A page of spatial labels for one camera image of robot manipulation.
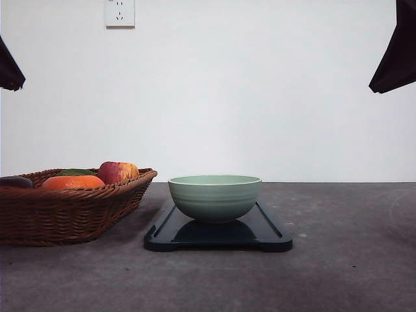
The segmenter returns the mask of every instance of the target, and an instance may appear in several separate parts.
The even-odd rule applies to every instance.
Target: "black tray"
[[[261,201],[246,215],[223,224],[205,224],[185,216],[173,200],[165,203],[161,217],[144,237],[144,247],[153,252],[180,248],[260,248],[264,252],[292,249],[291,236],[272,219]]]

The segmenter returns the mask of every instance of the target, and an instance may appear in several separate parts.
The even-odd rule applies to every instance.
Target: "ceramic bowl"
[[[205,223],[224,223],[245,215],[260,193],[261,179],[241,175],[194,175],[168,181],[176,207]]]

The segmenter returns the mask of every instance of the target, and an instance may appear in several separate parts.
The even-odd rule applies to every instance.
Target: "dark cloth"
[[[25,76],[14,61],[0,36],[0,87],[19,90],[25,82]]]
[[[397,25],[370,82],[385,93],[416,81],[416,0],[396,0]]]

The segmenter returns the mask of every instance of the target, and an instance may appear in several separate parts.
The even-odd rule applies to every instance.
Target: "table surface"
[[[261,199],[293,237],[283,253],[145,250],[169,198],[152,183],[94,242],[0,246],[0,310],[416,309],[416,183],[263,183]]]

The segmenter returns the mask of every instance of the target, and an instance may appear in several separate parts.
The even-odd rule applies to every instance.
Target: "woven basket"
[[[157,172],[139,169],[125,183],[52,190],[39,186],[62,169],[22,174],[34,188],[0,188],[0,244],[62,246],[97,239],[135,210]]]

